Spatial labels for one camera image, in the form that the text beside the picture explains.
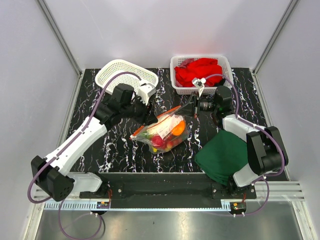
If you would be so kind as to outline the clear zip top bag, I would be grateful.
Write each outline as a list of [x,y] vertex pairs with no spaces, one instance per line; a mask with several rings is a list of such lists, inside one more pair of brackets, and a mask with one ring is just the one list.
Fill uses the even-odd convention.
[[[180,105],[176,106],[159,115],[157,117],[157,123],[141,126],[130,136],[130,139],[136,142],[147,144],[149,151],[152,154],[167,153],[171,151],[173,148],[185,141],[189,136],[189,130],[185,117],[176,114],[176,111],[180,107]],[[171,131],[181,121],[185,122],[184,132],[179,136],[175,136],[171,133]],[[165,141],[165,145],[163,147],[153,147],[151,138],[154,135],[159,135]]]

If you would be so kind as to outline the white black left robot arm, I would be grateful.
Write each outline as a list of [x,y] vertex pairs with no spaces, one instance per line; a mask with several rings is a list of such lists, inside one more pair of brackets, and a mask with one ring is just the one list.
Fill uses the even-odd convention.
[[71,193],[90,192],[97,198],[108,193],[108,186],[97,173],[71,173],[71,168],[83,153],[122,119],[134,119],[147,125],[157,117],[149,102],[156,88],[143,83],[134,95],[134,88],[118,84],[104,101],[99,100],[94,111],[83,124],[56,150],[45,158],[35,156],[31,161],[32,184],[36,184],[49,198],[60,202]]

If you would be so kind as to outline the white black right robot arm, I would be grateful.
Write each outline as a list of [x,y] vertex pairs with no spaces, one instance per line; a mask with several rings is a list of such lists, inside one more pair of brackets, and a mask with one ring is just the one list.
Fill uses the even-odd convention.
[[280,175],[289,160],[277,127],[256,125],[240,117],[237,110],[232,111],[232,93],[235,92],[235,88],[219,86],[212,99],[192,93],[176,113],[196,117],[199,112],[211,112],[216,126],[246,143],[247,164],[231,174],[226,184],[228,195],[236,199],[255,182]]

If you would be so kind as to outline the orange fake fruit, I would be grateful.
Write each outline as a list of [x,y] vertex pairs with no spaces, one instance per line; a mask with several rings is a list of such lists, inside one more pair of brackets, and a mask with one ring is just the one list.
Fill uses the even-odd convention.
[[184,132],[185,128],[186,128],[185,121],[182,120],[171,130],[171,133],[174,136],[180,136]]

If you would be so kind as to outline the red fake apple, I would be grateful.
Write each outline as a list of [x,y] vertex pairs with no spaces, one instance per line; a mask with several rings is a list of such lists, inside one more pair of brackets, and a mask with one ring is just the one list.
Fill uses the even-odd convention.
[[162,148],[165,145],[165,141],[159,135],[154,135],[151,138],[151,143],[155,148]]

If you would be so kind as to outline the red cloth in basket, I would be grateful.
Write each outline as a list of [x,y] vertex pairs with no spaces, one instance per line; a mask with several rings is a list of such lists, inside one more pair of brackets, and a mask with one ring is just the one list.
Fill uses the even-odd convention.
[[206,87],[217,87],[223,80],[222,76],[211,76],[222,74],[223,69],[218,65],[218,60],[213,58],[189,58],[174,68],[175,81],[178,87],[191,88],[194,87],[192,80],[194,78],[205,78]]

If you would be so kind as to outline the white rectangular slotted basket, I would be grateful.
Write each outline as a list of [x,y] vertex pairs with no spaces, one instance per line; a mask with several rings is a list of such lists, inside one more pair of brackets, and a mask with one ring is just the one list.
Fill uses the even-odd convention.
[[213,94],[218,86],[232,88],[234,83],[228,59],[222,55],[181,55],[170,60],[171,85],[179,95],[197,90],[194,79],[205,79],[204,94]]

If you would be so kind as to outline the folded green cloth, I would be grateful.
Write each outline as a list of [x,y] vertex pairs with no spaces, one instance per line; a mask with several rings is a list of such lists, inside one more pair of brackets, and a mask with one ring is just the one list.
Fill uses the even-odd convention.
[[195,155],[195,162],[210,179],[226,186],[229,177],[248,163],[247,143],[231,132],[219,130]]

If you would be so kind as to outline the white oval perforated basket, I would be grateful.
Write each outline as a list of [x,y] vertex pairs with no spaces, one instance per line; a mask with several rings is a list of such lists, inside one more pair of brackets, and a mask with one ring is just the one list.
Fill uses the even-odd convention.
[[135,93],[137,94],[140,85],[149,83],[156,87],[159,82],[158,76],[152,71],[149,71],[143,67],[140,67],[123,59],[115,59],[108,62],[97,73],[97,75],[95,76],[95,83],[103,89],[106,83],[108,83],[112,77],[123,72],[134,73],[135,75],[139,76],[141,80],[139,80],[137,76],[134,76],[132,74],[122,74],[109,83],[108,87],[105,89],[106,93],[111,95],[114,88],[118,84],[127,84],[132,86]]

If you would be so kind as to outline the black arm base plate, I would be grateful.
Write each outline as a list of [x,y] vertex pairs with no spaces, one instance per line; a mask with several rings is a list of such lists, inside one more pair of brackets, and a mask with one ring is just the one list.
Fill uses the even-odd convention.
[[115,209],[222,209],[228,200],[255,200],[255,188],[231,192],[204,173],[102,173],[98,192],[82,192],[82,199],[105,200],[111,192]]

